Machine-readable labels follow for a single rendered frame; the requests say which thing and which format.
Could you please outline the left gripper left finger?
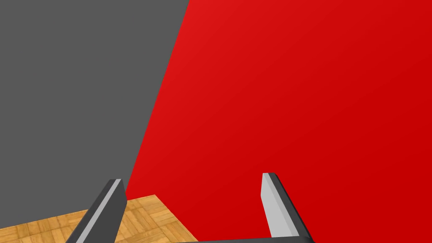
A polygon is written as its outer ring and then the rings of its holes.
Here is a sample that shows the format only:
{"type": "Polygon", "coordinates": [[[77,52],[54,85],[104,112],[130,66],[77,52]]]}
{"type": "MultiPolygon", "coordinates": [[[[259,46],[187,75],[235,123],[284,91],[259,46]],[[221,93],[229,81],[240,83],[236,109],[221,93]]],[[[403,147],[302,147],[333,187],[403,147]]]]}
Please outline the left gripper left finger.
{"type": "Polygon", "coordinates": [[[115,243],[127,197],[122,179],[110,179],[65,243],[115,243]]]}

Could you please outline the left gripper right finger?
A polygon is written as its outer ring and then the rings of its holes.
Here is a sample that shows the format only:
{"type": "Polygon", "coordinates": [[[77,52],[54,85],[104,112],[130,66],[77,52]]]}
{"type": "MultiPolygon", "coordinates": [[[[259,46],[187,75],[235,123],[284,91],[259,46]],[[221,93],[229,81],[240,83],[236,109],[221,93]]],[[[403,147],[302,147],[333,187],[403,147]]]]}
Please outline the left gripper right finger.
{"type": "Polygon", "coordinates": [[[260,196],[271,237],[311,237],[275,173],[263,173],[260,196]]]}

